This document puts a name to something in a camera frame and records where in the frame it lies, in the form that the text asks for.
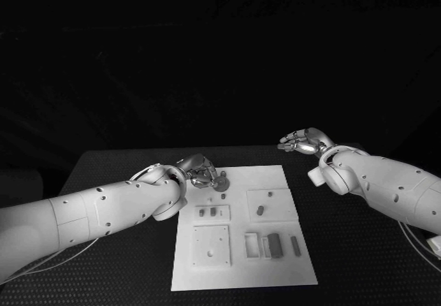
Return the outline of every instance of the white platform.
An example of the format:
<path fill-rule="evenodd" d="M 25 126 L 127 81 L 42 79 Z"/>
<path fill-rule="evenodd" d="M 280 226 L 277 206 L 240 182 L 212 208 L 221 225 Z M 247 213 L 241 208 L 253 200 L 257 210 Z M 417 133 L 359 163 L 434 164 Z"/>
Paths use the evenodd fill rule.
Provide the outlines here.
<path fill-rule="evenodd" d="M 287 201 L 287 191 L 281 191 L 281 189 L 289 188 L 283 167 L 234 167 L 218 168 L 217 170 L 218 173 L 222 170 L 227 171 L 230 179 L 230 189 L 225 191 L 227 198 L 224 200 L 221 198 L 222 193 L 212 188 L 198 189 L 192 184 L 188 187 L 186 199 L 189 204 L 179 212 L 172 291 L 317 284 L 293 198 L 293 210 L 290 209 L 290 212 L 296 212 L 296 214 L 290 215 L 290 220 L 284 219 L 281 222 L 251 222 L 250 220 L 248 191 L 264 189 L 266 194 L 268 191 L 274 191 L 274 199 L 277 194 L 284 194 L 284 201 Z M 215 205 L 230 205 L 230 222 L 211 222 L 209 224 L 195 222 L 195 207 Z M 287 202 L 281 205 L 281 209 L 289 209 Z M 211 262 L 209 258 L 214 259 L 218 254 L 222 255 L 222 258 L 227 258 L 224 253 L 225 244 L 222 244 L 225 237 L 219 241 L 221 233 L 218 233 L 217 229 L 208 229 L 208 232 L 212 230 L 217 233 L 212 235 L 212 242 L 205 242 L 209 248 L 202 247 L 199 252 L 195 249 L 195 240 L 198 240 L 195 236 L 196 226 L 227 226 L 230 232 L 230 263 L 225 263 L 225 265 L 206 264 Z M 261 248 L 260 259 L 247 259 L 245 233 L 257 233 Z M 264 259 L 261 238 L 271 233 L 280 234 L 284 253 L 284 257 L 280 259 Z M 292 236 L 297 237 L 302 251 L 300 257 L 294 255 Z M 202 255 L 206 256 L 205 260 L 208 259 L 208 261 L 205 263 L 199 261 L 202 265 L 196 266 L 194 265 L 194 259 Z"/>

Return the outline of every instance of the black background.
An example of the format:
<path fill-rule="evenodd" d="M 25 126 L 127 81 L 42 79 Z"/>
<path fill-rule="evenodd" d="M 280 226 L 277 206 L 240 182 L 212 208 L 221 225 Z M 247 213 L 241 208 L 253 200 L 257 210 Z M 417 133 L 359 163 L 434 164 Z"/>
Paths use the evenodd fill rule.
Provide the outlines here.
<path fill-rule="evenodd" d="M 440 12 L 428 1 L 5 8 L 2 167 L 36 168 L 57 196 L 87 150 L 276 146 L 316 127 L 439 174 Z"/>

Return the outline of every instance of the robotic hand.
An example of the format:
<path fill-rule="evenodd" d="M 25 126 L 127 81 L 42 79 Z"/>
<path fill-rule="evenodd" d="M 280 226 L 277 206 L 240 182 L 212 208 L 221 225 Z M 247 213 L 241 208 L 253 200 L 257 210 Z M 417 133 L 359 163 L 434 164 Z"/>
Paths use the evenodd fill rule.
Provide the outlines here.
<path fill-rule="evenodd" d="M 420 168 L 365 151 L 336 145 L 326 134 L 302 129 L 280 139 L 279 149 L 319 157 L 309 172 L 316 186 L 364 197 L 392 219 L 441 235 L 441 178 Z"/>
<path fill-rule="evenodd" d="M 130 180 L 0 209 L 0 283 L 31 262 L 130 228 L 152 215 L 170 218 L 186 206 L 186 180 L 228 188 L 201 154 L 173 166 L 155 164 Z"/>

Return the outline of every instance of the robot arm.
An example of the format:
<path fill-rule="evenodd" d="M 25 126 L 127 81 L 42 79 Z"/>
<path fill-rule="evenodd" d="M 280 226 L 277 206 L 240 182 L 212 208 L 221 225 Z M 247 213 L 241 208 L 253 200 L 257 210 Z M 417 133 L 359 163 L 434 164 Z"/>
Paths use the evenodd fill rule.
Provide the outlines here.
<path fill-rule="evenodd" d="M 362 196 L 391 218 L 441 235 L 441 178 L 400 161 L 336 145 L 313 128 L 286 135 L 279 148 L 317 155 L 319 167 L 309 172 L 316 186 L 326 183 L 338 194 Z"/>
<path fill-rule="evenodd" d="M 0 209 L 0 283 L 44 256 L 150 216 L 170 218 L 186 206 L 186 180 L 206 188 L 217 186 L 215 178 L 212 163 L 196 154 L 175 166 L 147 167 L 132 180 Z"/>

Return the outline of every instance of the table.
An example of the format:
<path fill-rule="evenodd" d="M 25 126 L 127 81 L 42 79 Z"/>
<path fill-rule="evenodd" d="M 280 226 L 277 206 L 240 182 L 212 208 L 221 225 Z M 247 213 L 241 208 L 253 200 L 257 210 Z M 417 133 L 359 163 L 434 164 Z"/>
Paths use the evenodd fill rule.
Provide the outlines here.
<path fill-rule="evenodd" d="M 67 264 L 13 280 L 2 305 L 437 305 L 441 275 L 413 249 L 397 221 L 362 197 L 339 196 L 307 176 L 317 158 L 276 146 L 87 152 L 61 194 L 127 180 L 153 163 L 202 153 L 218 167 L 281 164 L 293 191 L 317 286 L 172 292 L 178 215 L 149 218 L 101 238 Z M 65 260 L 87 246 L 70 248 Z"/>

